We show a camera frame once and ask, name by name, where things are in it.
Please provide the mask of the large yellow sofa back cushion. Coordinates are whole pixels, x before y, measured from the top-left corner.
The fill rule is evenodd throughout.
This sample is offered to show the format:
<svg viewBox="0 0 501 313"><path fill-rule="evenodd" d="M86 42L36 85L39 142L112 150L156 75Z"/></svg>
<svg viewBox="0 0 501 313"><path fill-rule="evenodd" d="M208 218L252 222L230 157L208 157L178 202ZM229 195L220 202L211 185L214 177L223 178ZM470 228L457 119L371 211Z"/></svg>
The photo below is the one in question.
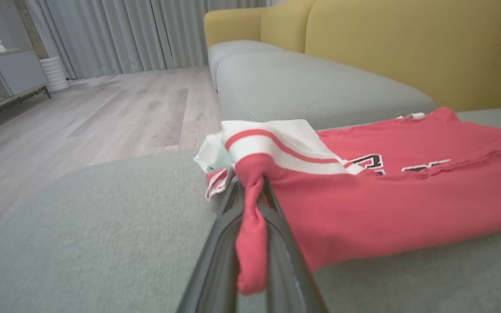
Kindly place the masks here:
<svg viewBox="0 0 501 313"><path fill-rule="evenodd" d="M316 0L305 53L456 111L501 108L501 0Z"/></svg>

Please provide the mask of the white ribbed vase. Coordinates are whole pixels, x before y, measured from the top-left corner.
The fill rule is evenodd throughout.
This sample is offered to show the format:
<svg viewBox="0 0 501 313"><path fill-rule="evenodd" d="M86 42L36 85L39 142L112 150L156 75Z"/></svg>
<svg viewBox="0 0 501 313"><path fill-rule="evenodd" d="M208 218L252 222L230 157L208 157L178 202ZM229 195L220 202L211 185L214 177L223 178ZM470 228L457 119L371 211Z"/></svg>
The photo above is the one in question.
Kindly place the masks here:
<svg viewBox="0 0 501 313"><path fill-rule="evenodd" d="M41 59L39 62L48 79L46 87L50 93L69 89L70 86L60 57Z"/></svg>

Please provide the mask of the grey pleated curtain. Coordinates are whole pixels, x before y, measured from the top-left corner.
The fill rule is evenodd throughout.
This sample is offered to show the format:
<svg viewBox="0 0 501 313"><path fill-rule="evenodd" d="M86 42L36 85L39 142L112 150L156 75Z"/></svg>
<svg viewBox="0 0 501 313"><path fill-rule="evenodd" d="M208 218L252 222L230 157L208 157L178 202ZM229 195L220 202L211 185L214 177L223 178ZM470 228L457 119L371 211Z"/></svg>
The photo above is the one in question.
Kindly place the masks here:
<svg viewBox="0 0 501 313"><path fill-rule="evenodd" d="M204 15L271 0L25 0L68 79L207 65Z"/></svg>

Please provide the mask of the large grey sofa ottoman cushion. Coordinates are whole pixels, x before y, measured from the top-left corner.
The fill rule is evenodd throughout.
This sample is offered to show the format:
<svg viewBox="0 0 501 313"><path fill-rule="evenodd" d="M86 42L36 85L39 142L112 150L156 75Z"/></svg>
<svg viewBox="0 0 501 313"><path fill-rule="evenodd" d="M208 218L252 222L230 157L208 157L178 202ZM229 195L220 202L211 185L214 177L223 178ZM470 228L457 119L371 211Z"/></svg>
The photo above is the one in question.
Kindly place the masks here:
<svg viewBox="0 0 501 313"><path fill-rule="evenodd" d="M196 151L90 166L0 225L0 313L174 313L217 216ZM501 313L501 233L314 274L330 313Z"/></svg>

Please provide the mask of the grey cabinet door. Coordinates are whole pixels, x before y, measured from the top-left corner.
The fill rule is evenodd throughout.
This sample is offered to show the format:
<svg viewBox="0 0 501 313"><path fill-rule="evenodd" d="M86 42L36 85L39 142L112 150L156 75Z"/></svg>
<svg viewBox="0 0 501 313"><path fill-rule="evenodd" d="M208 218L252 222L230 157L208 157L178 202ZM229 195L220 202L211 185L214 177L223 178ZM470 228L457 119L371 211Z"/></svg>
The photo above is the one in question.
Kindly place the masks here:
<svg viewBox="0 0 501 313"><path fill-rule="evenodd" d="M39 59L32 50L0 55L0 77L12 97L48 84Z"/></svg>

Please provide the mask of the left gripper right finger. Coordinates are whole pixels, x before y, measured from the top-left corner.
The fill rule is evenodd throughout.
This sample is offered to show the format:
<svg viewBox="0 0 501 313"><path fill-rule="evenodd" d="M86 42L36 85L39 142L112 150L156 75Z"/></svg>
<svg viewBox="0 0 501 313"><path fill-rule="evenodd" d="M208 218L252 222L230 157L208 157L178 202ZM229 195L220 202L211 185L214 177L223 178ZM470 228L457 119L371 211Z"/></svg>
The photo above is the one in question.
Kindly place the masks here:
<svg viewBox="0 0 501 313"><path fill-rule="evenodd" d="M259 211L267 226L267 313L328 313L268 178Z"/></svg>

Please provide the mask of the red jersey shirt number 23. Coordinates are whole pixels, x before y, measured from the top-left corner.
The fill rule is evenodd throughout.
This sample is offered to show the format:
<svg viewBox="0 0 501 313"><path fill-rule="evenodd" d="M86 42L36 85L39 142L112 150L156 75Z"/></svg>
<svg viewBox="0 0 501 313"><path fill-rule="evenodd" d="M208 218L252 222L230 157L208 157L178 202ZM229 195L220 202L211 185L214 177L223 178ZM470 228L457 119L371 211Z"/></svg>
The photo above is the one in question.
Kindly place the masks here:
<svg viewBox="0 0 501 313"><path fill-rule="evenodd" d="M264 177L314 271L501 232L501 127L447 107L324 131L303 119L226 120L194 161L207 200L234 176L245 189L235 244L243 294L266 287Z"/></svg>

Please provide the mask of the small grey sofa seat cushion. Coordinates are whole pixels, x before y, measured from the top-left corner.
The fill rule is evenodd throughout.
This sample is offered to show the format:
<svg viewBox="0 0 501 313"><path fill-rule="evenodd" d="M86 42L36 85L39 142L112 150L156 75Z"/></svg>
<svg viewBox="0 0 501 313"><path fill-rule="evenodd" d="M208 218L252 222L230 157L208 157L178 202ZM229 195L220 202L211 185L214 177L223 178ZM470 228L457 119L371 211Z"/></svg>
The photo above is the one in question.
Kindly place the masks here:
<svg viewBox="0 0 501 313"><path fill-rule="evenodd" d="M211 81L217 90L217 68L225 59L232 56L262 52L282 52L285 49L260 41L238 40L213 44L208 51L207 60L210 69Z"/></svg>

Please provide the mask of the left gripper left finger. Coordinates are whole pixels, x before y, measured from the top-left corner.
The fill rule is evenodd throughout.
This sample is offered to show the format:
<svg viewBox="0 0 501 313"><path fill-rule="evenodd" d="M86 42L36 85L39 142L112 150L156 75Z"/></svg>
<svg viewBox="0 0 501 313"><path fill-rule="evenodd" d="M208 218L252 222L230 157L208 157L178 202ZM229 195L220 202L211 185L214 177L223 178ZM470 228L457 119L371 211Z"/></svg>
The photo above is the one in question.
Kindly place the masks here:
<svg viewBox="0 0 501 313"><path fill-rule="evenodd" d="M234 177L177 307L177 313L236 313L239 262L235 251L244 188Z"/></svg>

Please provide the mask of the narrow yellow sofa back cushion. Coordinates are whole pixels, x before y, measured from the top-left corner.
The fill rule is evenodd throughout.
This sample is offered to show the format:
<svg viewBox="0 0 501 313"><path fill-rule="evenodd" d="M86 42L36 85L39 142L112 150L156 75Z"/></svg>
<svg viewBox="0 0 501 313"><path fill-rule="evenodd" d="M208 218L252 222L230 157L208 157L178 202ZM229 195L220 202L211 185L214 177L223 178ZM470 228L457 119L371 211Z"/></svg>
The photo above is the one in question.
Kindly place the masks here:
<svg viewBox="0 0 501 313"><path fill-rule="evenodd" d="M305 52L307 22L316 0L284 0L262 14L261 42L286 51Z"/></svg>

